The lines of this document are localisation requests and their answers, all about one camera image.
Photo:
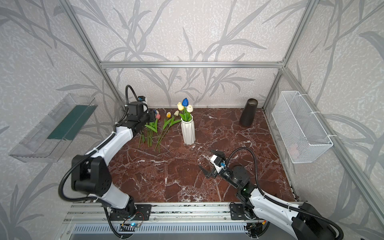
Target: black mounting plate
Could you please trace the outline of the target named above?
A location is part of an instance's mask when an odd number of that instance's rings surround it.
[[[137,211],[141,212],[137,213],[134,218],[131,219],[131,221],[148,221],[149,215],[151,214],[151,204],[135,204]],[[111,211],[111,214],[109,215],[109,218],[111,221],[124,221],[123,218],[121,218],[117,213],[114,211]]]
[[[243,204],[231,203],[229,209],[232,220],[249,220],[249,218],[245,216]]]

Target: ribbed ceramic vase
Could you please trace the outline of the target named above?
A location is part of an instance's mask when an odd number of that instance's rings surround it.
[[[184,143],[191,145],[195,142],[195,123],[193,121],[193,116],[191,115],[192,120],[185,122],[181,119],[181,131],[183,133]]]

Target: dark cylindrical vase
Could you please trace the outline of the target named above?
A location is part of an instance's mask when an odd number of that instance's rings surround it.
[[[247,104],[244,107],[243,113],[240,117],[240,124],[249,127],[252,125],[253,120],[255,118],[256,108],[257,108],[257,100],[250,98],[247,101]]]

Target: wire mesh basket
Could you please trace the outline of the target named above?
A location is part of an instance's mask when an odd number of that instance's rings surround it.
[[[272,116],[293,163],[313,162],[333,146],[298,91],[282,91]]]

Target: wall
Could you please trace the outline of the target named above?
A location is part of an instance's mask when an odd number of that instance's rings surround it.
[[[307,0],[71,0],[102,61],[281,61]],[[260,107],[274,69],[111,69],[148,93],[149,106]]]
[[[288,68],[384,196],[384,1],[320,2]],[[301,200],[344,229],[346,239],[384,239],[384,230],[332,150],[315,162],[293,165],[270,115],[267,116]]]
[[[56,1],[0,2],[0,236],[53,239],[69,203],[58,182],[76,154],[112,131],[119,111]],[[68,93],[94,96],[94,114],[57,163],[23,163],[8,156]]]

